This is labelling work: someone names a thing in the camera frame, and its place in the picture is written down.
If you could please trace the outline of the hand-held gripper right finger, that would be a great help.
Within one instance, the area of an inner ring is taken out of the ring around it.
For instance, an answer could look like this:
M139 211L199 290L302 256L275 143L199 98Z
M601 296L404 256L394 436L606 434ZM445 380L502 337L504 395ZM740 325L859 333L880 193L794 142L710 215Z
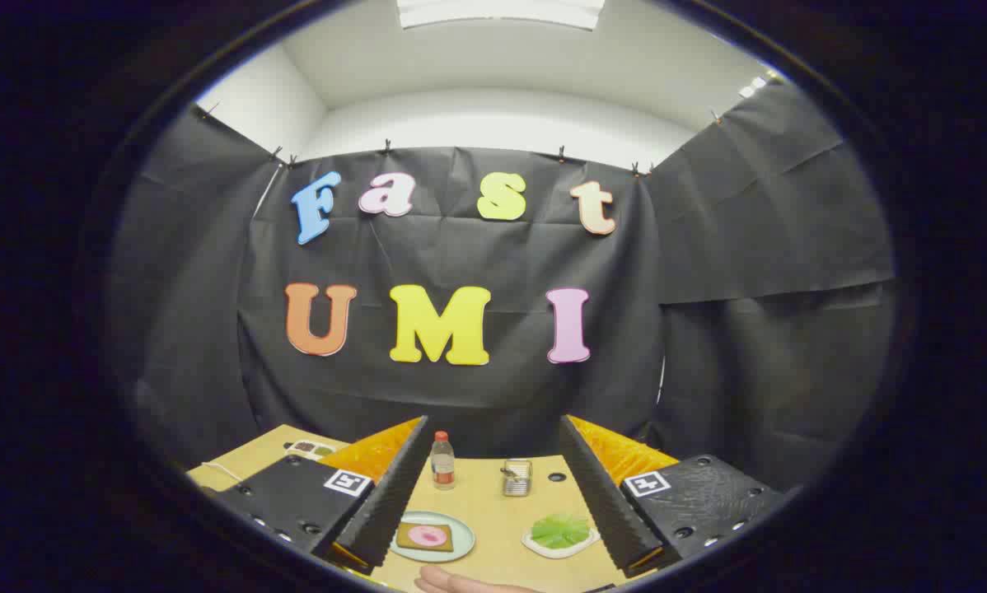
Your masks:
M716 455L678 460L572 414L559 421L559 446L626 577L720 547L787 498Z

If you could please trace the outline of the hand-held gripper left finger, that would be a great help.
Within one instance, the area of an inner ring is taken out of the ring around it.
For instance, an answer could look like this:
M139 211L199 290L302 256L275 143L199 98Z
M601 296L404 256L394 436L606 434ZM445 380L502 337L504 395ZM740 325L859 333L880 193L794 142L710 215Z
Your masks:
M425 416L325 455L304 441L212 499L286 547L369 575L384 563L430 443Z

